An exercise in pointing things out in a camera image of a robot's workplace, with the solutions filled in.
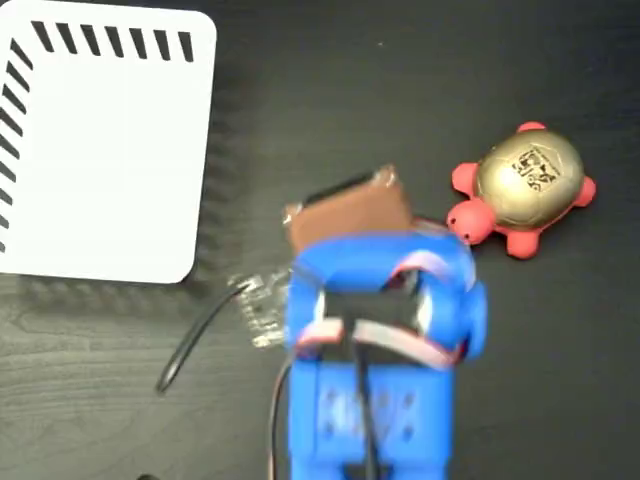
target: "turtle toy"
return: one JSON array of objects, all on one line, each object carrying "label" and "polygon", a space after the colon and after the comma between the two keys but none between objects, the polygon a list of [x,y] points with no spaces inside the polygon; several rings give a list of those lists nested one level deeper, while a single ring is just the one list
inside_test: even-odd
[{"label": "turtle toy", "polygon": [[540,234],[596,193],[576,149],[538,122],[521,125],[479,162],[458,165],[452,182],[469,200],[451,209],[449,229],[468,245],[501,233],[507,253],[520,259],[533,257]]}]

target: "black stripe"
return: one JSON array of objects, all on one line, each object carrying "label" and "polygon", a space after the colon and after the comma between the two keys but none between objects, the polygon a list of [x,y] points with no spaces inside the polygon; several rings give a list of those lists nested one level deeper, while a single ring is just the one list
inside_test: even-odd
[{"label": "black stripe", "polygon": [[191,34],[189,32],[178,32],[178,38],[180,39],[180,45],[182,46],[184,59],[189,63],[193,62],[193,46],[191,45]]},{"label": "black stripe", "polygon": [[20,110],[22,113],[27,113],[27,107],[24,106],[24,103],[20,101],[16,94],[11,91],[9,87],[6,85],[2,87],[2,96],[9,100],[14,107]]},{"label": "black stripe", "polygon": [[80,25],[80,29],[82,30],[84,38],[89,44],[91,53],[93,53],[96,57],[99,57],[100,46],[98,45],[98,38],[96,37],[96,32],[93,31],[93,27],[91,25]]},{"label": "black stripe", "polygon": [[167,39],[167,32],[164,30],[154,30],[153,34],[156,36],[156,42],[158,42],[158,49],[163,60],[171,60],[171,53],[169,52],[169,40]]},{"label": "black stripe", "polygon": [[51,39],[49,38],[49,34],[47,33],[47,28],[44,26],[44,23],[31,22],[31,25],[33,25],[33,29],[36,31],[44,49],[47,52],[53,52],[53,44],[51,43]]},{"label": "black stripe", "polygon": [[337,185],[332,185],[329,188],[324,188],[319,192],[314,192],[302,201],[302,206],[305,208],[309,207],[314,203],[318,203],[321,200],[326,200],[327,198],[332,197],[333,195],[336,195],[338,193],[342,193],[345,190],[364,185],[365,183],[371,181],[374,177],[375,172],[363,173],[353,178],[349,178],[344,182],[340,182]]},{"label": "black stripe", "polygon": [[144,44],[144,36],[142,35],[142,30],[139,28],[130,28],[129,32],[131,33],[131,39],[133,40],[133,44],[136,47],[136,51],[138,52],[138,56],[146,60],[147,59],[147,48]]},{"label": "black stripe", "polygon": [[33,63],[31,62],[31,60],[29,60],[29,57],[27,57],[27,54],[24,53],[22,48],[20,48],[20,45],[18,45],[15,40],[11,40],[11,51],[15,53],[18,56],[18,58],[22,60],[27,67],[29,67],[29,70],[33,70]]},{"label": "black stripe", "polygon": [[0,148],[7,151],[9,155],[20,160],[20,152],[16,147],[11,145],[11,142],[4,138],[4,136],[0,133]]},{"label": "black stripe", "polygon": [[8,205],[13,205],[13,198],[7,192],[0,188],[0,200]]},{"label": "black stripe", "polygon": [[111,46],[113,47],[113,53],[116,54],[116,57],[124,57],[118,29],[116,27],[104,27],[104,29],[107,32],[107,37],[109,37],[109,41],[111,42]]},{"label": "black stripe", "polygon": [[11,130],[16,132],[18,135],[22,136],[22,128],[20,128],[20,125],[18,125],[17,122],[13,118],[11,118],[11,115],[9,115],[2,107],[0,107],[0,121],[4,122]]},{"label": "black stripe", "polygon": [[2,161],[0,161],[0,174],[7,177],[13,183],[16,183],[16,174],[13,173],[11,169],[7,167]]},{"label": "black stripe", "polygon": [[13,63],[11,62],[7,64],[7,73],[11,75],[11,77],[13,77],[13,79],[16,82],[18,82],[20,86],[24,88],[27,92],[31,91],[31,88],[29,87],[29,84],[27,83],[27,81],[24,79],[22,75],[20,75],[20,72],[16,70],[16,67],[14,67]]},{"label": "black stripe", "polygon": [[71,34],[69,25],[66,23],[56,23],[56,27],[58,27],[58,32],[60,32],[62,41],[67,46],[69,52],[77,55],[78,49],[76,48],[76,43],[73,41],[73,35]]}]

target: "wood grain surface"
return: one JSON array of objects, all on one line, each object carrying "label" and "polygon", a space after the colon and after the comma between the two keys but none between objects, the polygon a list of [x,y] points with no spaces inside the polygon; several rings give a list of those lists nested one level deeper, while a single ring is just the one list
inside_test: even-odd
[{"label": "wood grain surface", "polygon": [[490,336],[458,376],[451,479],[637,477],[638,2],[145,5],[218,27],[197,267],[172,287],[0,277],[0,479],[265,478],[282,352],[254,348],[237,308],[153,392],[203,299],[289,260],[285,203],[393,162],[443,217],[457,163],[527,120],[575,143],[598,197],[534,260],[476,250]]}]

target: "black cable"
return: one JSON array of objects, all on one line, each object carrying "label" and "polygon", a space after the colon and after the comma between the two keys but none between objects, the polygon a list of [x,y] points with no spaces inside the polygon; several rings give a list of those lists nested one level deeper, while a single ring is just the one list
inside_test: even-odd
[{"label": "black cable", "polygon": [[231,285],[223,295],[210,303],[209,306],[202,311],[178,345],[178,348],[173,352],[173,355],[169,359],[167,365],[164,367],[164,370],[156,383],[157,393],[163,394],[171,386],[178,376],[180,369],[191,354],[193,347],[196,346],[198,340],[200,340],[200,337],[220,310],[222,310],[236,295],[244,292],[250,286],[251,283],[249,281]]},{"label": "black cable", "polygon": [[285,380],[289,376],[291,371],[291,365],[295,354],[289,355],[278,372],[276,383],[273,388],[273,394],[271,396],[271,407],[269,409],[269,424],[268,424],[268,438],[267,438],[267,454],[269,456],[269,465],[267,468],[268,479],[276,480],[278,478],[277,461],[278,455],[276,453],[277,448],[277,433],[278,433],[278,412],[280,406],[280,398],[282,397],[282,390]]},{"label": "black cable", "polygon": [[375,426],[373,421],[373,410],[371,408],[371,395],[369,392],[368,365],[360,350],[360,344],[353,338],[355,331],[355,319],[345,315],[343,325],[345,337],[351,347],[351,355],[356,368],[356,381],[360,409],[362,413],[362,424],[364,426],[365,441],[365,479],[380,480],[380,462],[378,460],[378,444],[376,442]]}]

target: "screw hole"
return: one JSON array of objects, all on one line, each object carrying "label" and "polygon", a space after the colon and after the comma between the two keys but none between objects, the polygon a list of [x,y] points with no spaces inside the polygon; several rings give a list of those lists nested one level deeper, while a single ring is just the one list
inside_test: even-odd
[{"label": "screw hole", "polygon": [[413,405],[414,400],[415,396],[413,395],[413,393],[407,393],[404,397],[404,406],[409,408],[411,405]]},{"label": "screw hole", "polygon": [[378,398],[378,405],[380,408],[387,408],[389,406],[389,394],[387,392],[382,392],[380,397]]}]

